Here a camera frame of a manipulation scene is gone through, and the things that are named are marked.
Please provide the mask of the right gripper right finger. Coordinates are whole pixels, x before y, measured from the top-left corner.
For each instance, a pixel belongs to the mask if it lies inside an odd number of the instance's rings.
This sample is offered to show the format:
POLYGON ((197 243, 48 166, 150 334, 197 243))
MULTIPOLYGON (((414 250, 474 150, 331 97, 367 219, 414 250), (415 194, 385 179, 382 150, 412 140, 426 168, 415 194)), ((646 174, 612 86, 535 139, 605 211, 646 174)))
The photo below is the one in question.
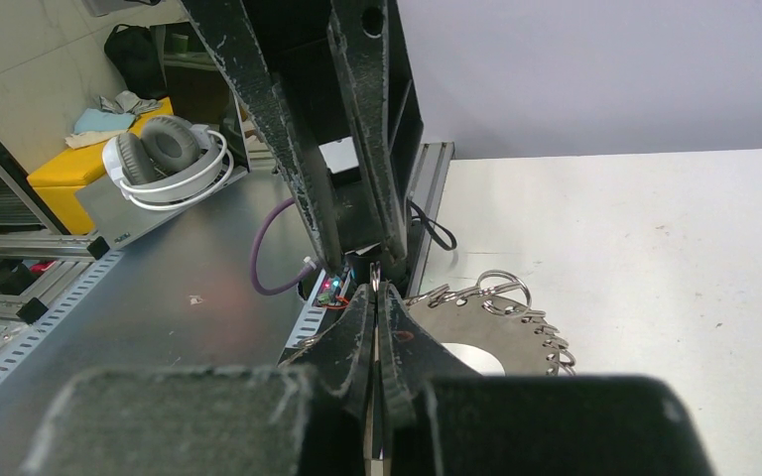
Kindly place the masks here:
POLYGON ((712 471, 687 409, 656 379, 477 375, 381 385, 392 475, 712 471))

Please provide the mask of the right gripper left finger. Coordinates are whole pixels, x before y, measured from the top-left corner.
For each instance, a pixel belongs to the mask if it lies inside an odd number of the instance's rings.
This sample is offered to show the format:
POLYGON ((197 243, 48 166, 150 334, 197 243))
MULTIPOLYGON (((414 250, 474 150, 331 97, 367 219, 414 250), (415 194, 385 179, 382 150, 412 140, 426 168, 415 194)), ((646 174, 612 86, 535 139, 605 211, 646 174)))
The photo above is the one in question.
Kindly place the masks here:
POLYGON ((57 394, 26 475, 363 475, 376 291, 281 366, 107 367, 57 394))

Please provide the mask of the metal disc with keyrings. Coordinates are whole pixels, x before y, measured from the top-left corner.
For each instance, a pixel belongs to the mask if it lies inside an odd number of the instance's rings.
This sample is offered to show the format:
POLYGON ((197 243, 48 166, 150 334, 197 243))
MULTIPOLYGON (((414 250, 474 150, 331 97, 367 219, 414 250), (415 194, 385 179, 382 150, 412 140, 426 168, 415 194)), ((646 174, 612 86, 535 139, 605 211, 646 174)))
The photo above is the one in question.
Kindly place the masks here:
POLYGON ((287 365, 311 365, 339 382, 364 364, 415 387, 435 377, 572 376, 568 342, 532 307, 528 286, 502 270, 458 291, 402 297, 374 269, 331 325, 303 337, 287 365))

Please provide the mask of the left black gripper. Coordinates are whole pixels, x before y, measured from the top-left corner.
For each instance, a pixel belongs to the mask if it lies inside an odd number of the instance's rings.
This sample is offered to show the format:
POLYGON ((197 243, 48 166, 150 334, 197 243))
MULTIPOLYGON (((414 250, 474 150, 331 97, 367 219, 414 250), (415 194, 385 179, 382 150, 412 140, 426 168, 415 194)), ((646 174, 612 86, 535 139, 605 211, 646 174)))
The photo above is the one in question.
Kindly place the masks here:
POLYGON ((405 195, 423 131, 394 1, 185 1, 270 148, 321 266, 408 254, 405 195))

